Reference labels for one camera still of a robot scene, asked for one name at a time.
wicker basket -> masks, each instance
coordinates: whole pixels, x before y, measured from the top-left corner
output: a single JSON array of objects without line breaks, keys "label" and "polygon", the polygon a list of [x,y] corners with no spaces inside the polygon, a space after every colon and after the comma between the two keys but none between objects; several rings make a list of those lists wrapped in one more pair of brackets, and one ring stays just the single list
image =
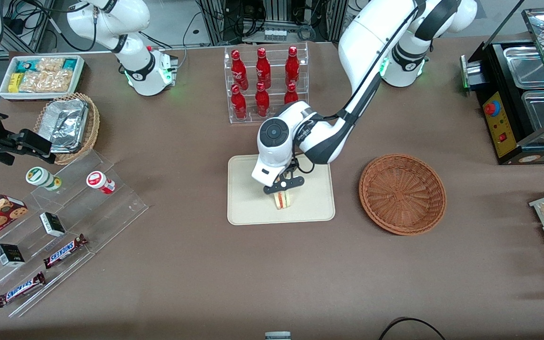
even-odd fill
[{"label": "wicker basket", "polygon": [[358,192],[367,215],[394,234],[423,234],[444,217],[446,192],[440,177],[409,155],[393,153],[369,163]]},{"label": "wicker basket", "polygon": [[[79,155],[93,148],[95,140],[98,138],[98,129],[100,127],[100,114],[98,113],[98,108],[95,107],[94,102],[89,99],[87,95],[84,95],[82,93],[65,95],[63,97],[54,99],[54,101],[70,101],[71,99],[81,99],[89,104],[88,120],[85,123],[85,131],[82,141],[83,146],[76,153],[56,153],[56,164],[58,165],[69,164]],[[39,114],[39,118],[37,118],[37,123],[33,128],[33,131],[35,133],[39,131],[39,127],[41,126],[41,120],[43,119],[43,113],[45,112],[47,105],[43,108],[43,110],[41,110],[41,114]]]}]

red switch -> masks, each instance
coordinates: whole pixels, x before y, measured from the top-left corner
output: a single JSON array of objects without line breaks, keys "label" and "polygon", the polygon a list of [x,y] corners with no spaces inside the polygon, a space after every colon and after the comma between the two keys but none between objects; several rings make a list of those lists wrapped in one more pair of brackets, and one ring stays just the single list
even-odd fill
[{"label": "red switch", "polygon": [[494,103],[489,103],[484,106],[484,113],[488,114],[488,116],[492,115],[496,111],[496,106]]}]

white bottle with green label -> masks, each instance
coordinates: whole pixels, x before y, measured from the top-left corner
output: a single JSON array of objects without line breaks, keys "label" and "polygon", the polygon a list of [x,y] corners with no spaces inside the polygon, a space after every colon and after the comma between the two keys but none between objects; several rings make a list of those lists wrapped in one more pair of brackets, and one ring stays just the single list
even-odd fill
[{"label": "white bottle with green label", "polygon": [[62,185],[60,177],[52,175],[40,166],[35,166],[26,173],[26,181],[37,187],[44,187],[48,191],[54,191]]}]

brown table surface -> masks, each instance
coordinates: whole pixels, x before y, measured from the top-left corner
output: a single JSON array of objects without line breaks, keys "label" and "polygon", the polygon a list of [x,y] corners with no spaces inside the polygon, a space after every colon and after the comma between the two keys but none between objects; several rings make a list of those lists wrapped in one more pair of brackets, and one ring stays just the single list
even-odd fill
[{"label": "brown table surface", "polygon": [[[459,56],[480,41],[438,39],[413,86],[381,87],[331,164],[333,220],[263,226],[226,218],[228,160],[257,153],[258,127],[228,121],[223,48],[190,50],[177,86],[155,97],[136,94],[112,54],[84,54],[95,148],[152,207],[27,314],[0,310],[0,339],[368,340],[399,316],[449,339],[544,339],[544,234],[527,205],[544,196],[544,166],[497,166],[479,105],[460,92]],[[310,104],[333,114],[350,94],[337,49],[309,47]],[[0,102],[11,131],[42,107]],[[360,172],[385,153],[419,157],[444,181],[431,232],[400,237],[365,215]],[[0,164],[0,193],[26,196],[35,165]],[[387,339],[430,334],[399,325]]]}]

coca-cola bottle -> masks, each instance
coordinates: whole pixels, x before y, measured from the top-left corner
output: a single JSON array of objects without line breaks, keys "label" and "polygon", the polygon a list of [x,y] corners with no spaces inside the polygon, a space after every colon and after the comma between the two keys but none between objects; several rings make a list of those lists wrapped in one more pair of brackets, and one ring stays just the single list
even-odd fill
[{"label": "coca-cola bottle", "polygon": [[230,87],[232,90],[232,97],[230,101],[232,103],[232,109],[235,112],[236,119],[245,120],[247,118],[247,104],[245,97],[240,93],[240,88],[237,84],[232,84]]},{"label": "coca-cola bottle", "polygon": [[291,82],[297,84],[299,80],[299,60],[297,52],[297,47],[289,47],[289,58],[287,58],[287,63],[285,64],[285,83],[287,86],[289,86]]},{"label": "coca-cola bottle", "polygon": [[270,62],[266,58],[266,49],[263,47],[257,48],[257,81],[262,82],[265,88],[272,86],[272,72],[270,71]]},{"label": "coca-cola bottle", "polygon": [[249,81],[247,80],[247,68],[245,63],[240,60],[240,52],[233,50],[230,55],[232,56],[232,77],[235,83],[240,86],[242,91],[246,91],[249,88]]},{"label": "coca-cola bottle", "polygon": [[287,93],[285,93],[285,104],[293,103],[299,100],[297,93],[295,93],[295,83],[290,82],[287,85]]},{"label": "coca-cola bottle", "polygon": [[270,96],[266,92],[266,87],[263,82],[257,83],[257,93],[255,93],[255,103],[257,103],[257,114],[260,117],[268,116],[268,108],[270,108]]}]

